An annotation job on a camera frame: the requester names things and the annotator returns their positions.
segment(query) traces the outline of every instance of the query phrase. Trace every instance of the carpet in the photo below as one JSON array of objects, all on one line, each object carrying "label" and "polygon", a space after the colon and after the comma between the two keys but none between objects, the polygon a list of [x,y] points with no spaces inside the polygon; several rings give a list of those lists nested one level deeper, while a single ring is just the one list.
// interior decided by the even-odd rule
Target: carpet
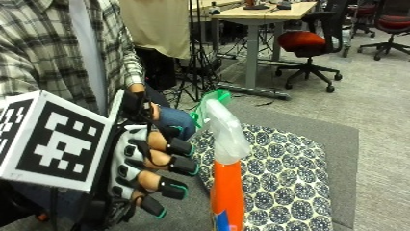
[{"label": "carpet", "polygon": [[[349,126],[277,113],[264,107],[244,105],[241,99],[235,99],[228,108],[241,122],[283,129],[325,145],[335,230],[353,230],[357,205],[360,131]],[[188,198],[184,201],[178,201],[156,194],[155,198],[168,209],[166,218],[158,220],[138,209],[131,222],[122,223],[114,230],[212,230],[209,196],[199,178],[188,178],[167,172],[163,175],[188,184]],[[52,229],[48,223],[42,224],[31,217],[0,230],[35,231]],[[59,221],[59,230],[70,230],[67,220]]]}]

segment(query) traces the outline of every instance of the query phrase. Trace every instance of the orange chair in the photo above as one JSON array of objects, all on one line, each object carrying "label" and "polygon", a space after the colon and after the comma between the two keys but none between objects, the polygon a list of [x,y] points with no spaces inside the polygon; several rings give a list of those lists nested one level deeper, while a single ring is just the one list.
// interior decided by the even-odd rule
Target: orange chair
[{"label": "orange chair", "polygon": [[[315,73],[325,82],[328,82],[327,92],[335,92],[332,81],[323,75],[321,71],[336,73],[335,80],[341,80],[343,75],[340,70],[328,67],[313,65],[315,56],[339,52],[343,49],[343,23],[348,12],[349,0],[329,0],[324,12],[309,13],[303,20],[309,24],[311,32],[296,31],[287,32],[279,37],[279,42],[288,52],[293,52],[297,57],[308,58],[307,64],[281,65],[277,68],[277,76],[283,75],[284,69],[297,69],[297,72],[288,78],[285,88],[292,89],[291,80],[301,74],[305,74],[305,79],[309,74]],[[323,22],[325,37],[316,33],[316,21]]]},{"label": "orange chair", "polygon": [[395,36],[410,34],[410,1],[381,0],[375,22],[376,28],[392,35],[391,39],[388,42],[363,45],[359,52],[361,53],[365,47],[376,47],[376,61],[380,61],[383,53],[388,55],[393,48],[410,55],[410,46],[393,42]]}]

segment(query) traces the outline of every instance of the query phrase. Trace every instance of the tripod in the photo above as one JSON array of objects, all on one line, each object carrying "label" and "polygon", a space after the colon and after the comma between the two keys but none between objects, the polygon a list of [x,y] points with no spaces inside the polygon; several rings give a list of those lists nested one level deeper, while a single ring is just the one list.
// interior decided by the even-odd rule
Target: tripod
[{"label": "tripod", "polygon": [[[180,84],[179,90],[178,90],[178,100],[176,100],[176,108],[179,108],[180,101],[182,101],[182,95],[183,92],[186,92],[192,99],[193,102],[199,102],[201,99],[201,94],[209,90],[213,90],[217,85],[215,83],[215,80],[219,80],[217,74],[215,72],[215,69],[212,67],[212,64],[209,62],[208,56],[205,54],[204,50],[204,44],[201,39],[199,42],[196,42],[195,36],[193,36],[193,6],[192,1],[190,0],[190,45],[191,45],[191,58],[188,62],[188,70],[184,74],[184,79]],[[199,36],[203,38],[201,35],[201,10],[200,10],[200,2],[196,0],[196,16],[197,16],[197,33]],[[192,83],[192,89],[193,94],[187,90],[187,81],[191,81]]]}]

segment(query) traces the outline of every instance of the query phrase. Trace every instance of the table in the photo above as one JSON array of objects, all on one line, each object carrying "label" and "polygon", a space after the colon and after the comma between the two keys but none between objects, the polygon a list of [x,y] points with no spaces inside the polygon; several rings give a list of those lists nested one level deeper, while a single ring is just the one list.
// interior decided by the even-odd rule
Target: table
[{"label": "table", "polygon": [[[239,7],[231,10],[221,12],[221,14],[216,14],[212,16],[213,18],[213,41],[215,41],[215,50],[219,51],[220,46],[220,36],[217,31],[219,29],[219,20],[227,20],[231,22],[236,22],[249,26],[249,36],[248,36],[248,60],[247,60],[247,83],[245,87],[235,87],[233,85],[223,84],[223,87],[232,89],[247,91],[249,93],[257,93],[264,95],[271,95],[269,92],[272,90],[259,88],[257,89],[257,52],[259,52],[259,26],[275,23],[275,44],[273,44],[273,55],[272,61],[279,62],[281,57],[281,47],[277,42],[279,36],[284,33],[284,21],[301,19],[303,16],[311,12],[313,7],[317,5],[317,2],[300,2],[292,4],[291,10],[279,10],[272,12],[276,9],[276,4],[269,4],[268,10],[244,10],[244,7]],[[272,96],[281,97],[288,99],[289,96],[287,94],[279,94],[279,92],[273,92]]]},{"label": "table", "polygon": [[[236,4],[241,4],[243,0],[199,0],[200,7],[200,23],[201,23],[201,41],[207,42],[205,22],[211,21],[209,9],[213,6],[213,2],[217,3],[217,7],[221,7],[221,11],[231,9]],[[193,21],[197,22],[197,2],[192,0],[192,15]]]},{"label": "table", "polygon": [[[201,5],[201,10],[207,10],[212,7],[213,2],[217,3],[219,7],[224,7],[232,4],[237,4],[244,2],[243,0],[199,0],[200,5]],[[196,11],[197,10],[197,4],[196,4],[196,0],[192,0],[192,9]]]}]

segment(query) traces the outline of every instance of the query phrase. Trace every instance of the plaid shirt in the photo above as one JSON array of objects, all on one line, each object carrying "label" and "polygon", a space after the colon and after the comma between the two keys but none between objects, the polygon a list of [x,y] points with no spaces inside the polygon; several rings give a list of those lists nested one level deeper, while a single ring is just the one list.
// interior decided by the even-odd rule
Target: plaid shirt
[{"label": "plaid shirt", "polygon": [[[70,0],[0,0],[0,111],[6,96],[42,89],[99,113],[70,15]],[[106,69],[110,105],[143,82],[144,67],[118,0],[86,0]]]}]

